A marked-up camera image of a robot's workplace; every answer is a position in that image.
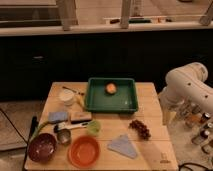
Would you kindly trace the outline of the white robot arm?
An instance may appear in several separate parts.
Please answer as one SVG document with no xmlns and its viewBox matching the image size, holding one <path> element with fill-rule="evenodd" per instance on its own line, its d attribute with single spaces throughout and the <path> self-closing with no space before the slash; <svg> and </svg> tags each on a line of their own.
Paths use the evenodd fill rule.
<svg viewBox="0 0 213 171">
<path fill-rule="evenodd" d="M 166 86 L 158 96 L 164 125 L 169 123 L 170 112 L 185 102 L 193 102 L 213 115 L 213 88 L 205 84 L 207 78 L 208 70 L 199 62 L 172 69 L 166 74 Z"/>
</svg>

